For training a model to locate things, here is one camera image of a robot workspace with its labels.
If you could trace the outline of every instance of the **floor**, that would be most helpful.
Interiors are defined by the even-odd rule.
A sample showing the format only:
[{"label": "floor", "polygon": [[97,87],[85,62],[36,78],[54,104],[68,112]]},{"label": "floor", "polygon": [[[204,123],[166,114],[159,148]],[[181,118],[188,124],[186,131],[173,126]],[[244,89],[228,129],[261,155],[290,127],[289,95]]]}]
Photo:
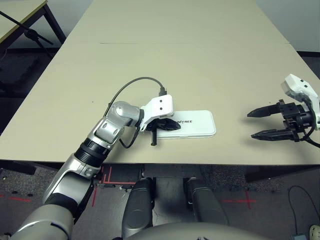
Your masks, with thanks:
[{"label": "floor", "polygon": [[[320,58],[303,59],[320,77]],[[12,66],[18,66],[17,62],[21,68],[13,70]],[[17,92],[28,93],[49,62],[43,53],[8,53],[0,60],[0,79],[12,84]],[[22,101],[0,98],[0,133]],[[145,165],[143,175],[156,177],[153,225],[195,220],[186,207],[182,188],[183,178],[187,177],[202,178],[212,188],[231,226],[270,239],[288,240],[295,234],[294,216],[288,201],[288,189],[291,186],[305,188],[319,212],[318,169],[247,184],[244,174],[250,169],[250,166],[228,165]],[[5,232],[14,233],[24,219],[41,205],[43,192],[55,172],[38,167],[34,175],[26,175],[0,169],[0,236]],[[129,194],[130,190],[120,185],[97,186],[73,229],[72,239],[111,240],[120,237],[122,215]],[[291,201],[296,214],[297,231],[308,236],[310,226],[320,224],[317,213],[309,197],[299,188],[292,189]]]}]

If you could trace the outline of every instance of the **black tripod leg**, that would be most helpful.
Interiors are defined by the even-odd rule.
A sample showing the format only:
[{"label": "black tripod leg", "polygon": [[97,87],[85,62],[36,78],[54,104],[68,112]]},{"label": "black tripod leg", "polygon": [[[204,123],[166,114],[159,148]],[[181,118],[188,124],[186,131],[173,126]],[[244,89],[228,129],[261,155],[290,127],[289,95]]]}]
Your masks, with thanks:
[{"label": "black tripod leg", "polygon": [[54,58],[54,57],[48,52],[48,50],[41,44],[41,42],[40,42],[39,40],[35,40],[35,42],[39,45],[40,48],[42,48],[42,49],[45,51],[46,55],[47,55],[49,58],[51,58],[51,59]]},{"label": "black tripod leg", "polygon": [[153,192],[153,182],[150,178],[143,178],[134,185],[123,214],[123,239],[153,226]]},{"label": "black tripod leg", "polygon": [[198,222],[229,225],[228,218],[218,199],[201,180],[190,178],[184,187],[187,200],[192,203]]}]

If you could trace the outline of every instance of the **beige table top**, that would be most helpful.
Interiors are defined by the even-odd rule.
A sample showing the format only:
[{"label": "beige table top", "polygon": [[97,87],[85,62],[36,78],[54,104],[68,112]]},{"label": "beige table top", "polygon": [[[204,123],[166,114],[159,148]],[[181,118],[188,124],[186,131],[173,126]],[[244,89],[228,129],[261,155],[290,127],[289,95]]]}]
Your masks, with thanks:
[{"label": "beige table top", "polygon": [[[217,132],[211,138],[163,139],[157,146],[145,132],[129,149],[118,144],[107,162],[318,164],[320,149],[307,143],[250,137],[283,128],[280,114],[246,116],[279,99],[293,102],[280,87],[290,73],[320,93],[320,80],[254,0],[96,0],[3,132],[0,159],[64,162],[114,93],[149,76],[167,88],[175,110],[210,110]],[[137,82],[118,100],[142,106],[158,88]],[[129,141],[130,133],[125,136]],[[320,140],[319,132],[311,137]]]},{"label": "beige table top", "polygon": [[[0,1],[0,11],[23,24],[47,2],[47,0],[2,0]],[[0,15],[0,43],[18,27],[18,25]]]}]

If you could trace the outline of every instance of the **red tape marking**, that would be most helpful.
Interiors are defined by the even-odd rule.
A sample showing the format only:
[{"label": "red tape marking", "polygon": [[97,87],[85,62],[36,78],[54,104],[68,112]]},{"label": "red tape marking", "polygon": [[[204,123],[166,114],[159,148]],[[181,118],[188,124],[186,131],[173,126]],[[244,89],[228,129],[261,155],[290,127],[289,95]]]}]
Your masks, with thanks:
[{"label": "red tape marking", "polygon": [[21,201],[21,202],[27,202],[30,203],[31,200],[30,199],[26,199],[26,198],[21,198],[21,197],[16,197],[16,196],[11,196],[9,197],[10,200],[16,200],[16,201]]},{"label": "red tape marking", "polygon": [[108,176],[108,181],[106,181],[106,176],[107,174],[104,174],[104,177],[103,177],[103,182],[104,184],[119,184],[119,185],[134,185],[136,184],[136,182],[133,182],[133,181],[110,181],[110,178],[111,178],[111,172],[112,172],[112,166],[110,166],[109,168],[109,176]]},{"label": "red tape marking", "polygon": [[110,178],[111,178],[111,171],[112,171],[112,166],[110,166],[110,168],[109,168],[108,182],[110,182]]},{"label": "red tape marking", "polygon": [[257,200],[254,200],[254,199],[249,199],[249,200],[242,200],[242,199],[239,199],[239,200],[229,200],[229,199],[225,199],[225,200],[222,200],[222,202],[224,202],[224,203],[243,204],[243,203],[256,203]]},{"label": "red tape marking", "polygon": [[95,206],[96,196],[97,196],[97,189],[98,189],[98,187],[97,187],[97,186],[95,186],[94,194],[93,194],[93,200],[92,200],[92,207],[94,207],[94,206]]}]

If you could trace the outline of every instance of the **white wall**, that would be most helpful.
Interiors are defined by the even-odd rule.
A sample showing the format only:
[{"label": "white wall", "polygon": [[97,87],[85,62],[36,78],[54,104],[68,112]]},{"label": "white wall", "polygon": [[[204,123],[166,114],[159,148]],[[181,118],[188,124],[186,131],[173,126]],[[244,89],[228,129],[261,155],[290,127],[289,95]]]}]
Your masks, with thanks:
[{"label": "white wall", "polygon": [[[48,6],[51,9],[55,19],[59,23],[64,34],[67,36],[76,26],[82,15],[85,13],[93,0],[48,0]],[[45,17],[41,17],[32,25],[40,35],[48,38],[54,45],[50,45],[40,40],[46,47],[60,47],[60,42],[50,28]],[[10,48],[37,48],[38,45],[22,35]]]},{"label": "white wall", "polygon": [[297,51],[320,52],[320,0],[256,0]]},{"label": "white wall", "polygon": [[[48,5],[67,36],[91,2],[92,0],[48,0]],[[256,3],[297,51],[320,52],[320,0],[256,0]],[[32,28],[55,43],[54,46],[45,46],[60,46],[44,17]],[[25,36],[11,45],[11,48],[36,47]]]}]

